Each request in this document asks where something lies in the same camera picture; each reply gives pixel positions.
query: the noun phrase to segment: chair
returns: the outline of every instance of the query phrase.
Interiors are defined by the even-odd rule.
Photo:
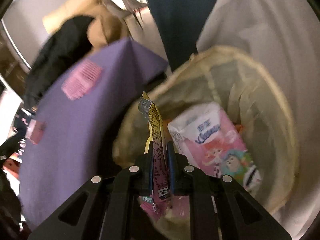
[[[148,7],[148,4],[142,3],[142,2],[138,2],[137,0],[126,0],[126,2],[127,2],[128,6],[129,6],[129,8],[131,8],[134,12],[135,12],[136,10],[139,12],[140,18],[141,18],[141,20],[142,20],[140,10],[141,10],[142,8]]]
[[[117,16],[120,20],[124,20],[127,16],[133,15],[138,24],[141,26],[141,23],[139,22],[135,11],[130,10],[123,10],[119,6],[117,6],[113,1],[111,0],[103,0],[103,4],[106,6],[106,8],[111,12],[113,15]]]

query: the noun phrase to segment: white cloth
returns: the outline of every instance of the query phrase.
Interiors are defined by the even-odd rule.
[[[320,22],[306,0],[217,0],[197,48],[213,45],[243,49],[263,63],[292,107],[300,168],[274,217],[300,239],[320,210]]]

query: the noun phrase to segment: black jacket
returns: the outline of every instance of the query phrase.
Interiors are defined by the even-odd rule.
[[[57,78],[91,50],[87,29],[93,19],[89,16],[69,19],[46,42],[26,79],[25,109],[36,106]]]

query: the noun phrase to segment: floor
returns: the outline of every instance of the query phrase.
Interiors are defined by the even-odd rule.
[[[139,13],[137,13],[137,17],[142,25],[142,29],[133,16],[129,16],[125,19],[133,39],[162,58],[168,60],[158,28],[149,8],[145,8],[141,11],[142,20]]]

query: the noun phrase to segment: pink tag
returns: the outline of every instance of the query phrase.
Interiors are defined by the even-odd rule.
[[[31,136],[29,138],[29,140],[33,144],[38,144],[40,142],[40,140],[41,140],[41,138],[43,136],[45,127],[46,127],[45,122],[39,122],[39,121],[35,122],[33,132],[32,132],[32,134],[31,134]]]
[[[85,60],[71,72],[62,85],[62,91],[70,100],[81,98],[94,86],[101,71],[101,67],[90,60]]]
[[[25,136],[27,139],[30,139],[32,132],[35,128],[35,125],[36,125],[36,120],[32,119],[27,127],[27,132]]]

